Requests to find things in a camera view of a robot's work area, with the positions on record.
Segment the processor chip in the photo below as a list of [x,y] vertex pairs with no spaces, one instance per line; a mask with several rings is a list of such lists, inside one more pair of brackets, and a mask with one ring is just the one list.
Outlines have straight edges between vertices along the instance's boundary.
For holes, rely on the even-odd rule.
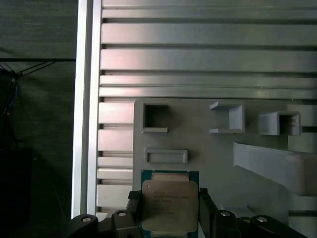
[[142,184],[142,228],[187,233],[198,227],[198,185],[193,181],[146,180]]

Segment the silver metal frame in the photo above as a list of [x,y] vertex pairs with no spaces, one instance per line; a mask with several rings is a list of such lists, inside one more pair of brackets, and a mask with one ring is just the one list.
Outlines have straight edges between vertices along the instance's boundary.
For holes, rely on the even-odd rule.
[[100,86],[100,50],[101,50],[101,23],[102,1],[94,0],[93,6],[93,31],[91,54],[91,83],[90,83],[90,110],[89,110],[89,149],[88,149],[88,192],[87,213],[96,213],[96,188],[97,188],[97,142],[98,142],[98,107]]
[[79,0],[71,218],[86,213],[92,1]]

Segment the rectangular slot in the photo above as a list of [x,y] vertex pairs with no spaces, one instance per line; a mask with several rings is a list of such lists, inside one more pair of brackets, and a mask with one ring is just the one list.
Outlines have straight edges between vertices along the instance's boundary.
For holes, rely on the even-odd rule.
[[142,106],[142,132],[168,132],[167,124],[170,120],[170,111],[166,104],[147,104]]
[[146,149],[144,162],[149,163],[181,163],[188,161],[187,150]]

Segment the open box fixture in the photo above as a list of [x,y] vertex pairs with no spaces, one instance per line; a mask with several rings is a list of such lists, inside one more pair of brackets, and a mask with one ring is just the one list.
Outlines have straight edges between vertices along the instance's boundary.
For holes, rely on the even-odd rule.
[[229,128],[213,128],[213,133],[244,133],[244,106],[228,102],[216,102],[209,107],[213,111],[229,111]]
[[300,135],[301,118],[299,112],[278,111],[259,116],[259,134]]

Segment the gray wall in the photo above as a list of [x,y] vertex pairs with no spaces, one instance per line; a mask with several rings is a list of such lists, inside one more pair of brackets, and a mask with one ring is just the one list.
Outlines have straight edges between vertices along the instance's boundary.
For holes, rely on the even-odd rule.
[[[76,0],[1,0],[0,58],[75,58]],[[9,63],[21,70],[33,63]],[[34,150],[31,221],[16,237],[43,237],[70,218],[75,63],[21,78],[9,120]],[[0,80],[0,87],[8,81]],[[0,102],[4,91],[0,91]]]

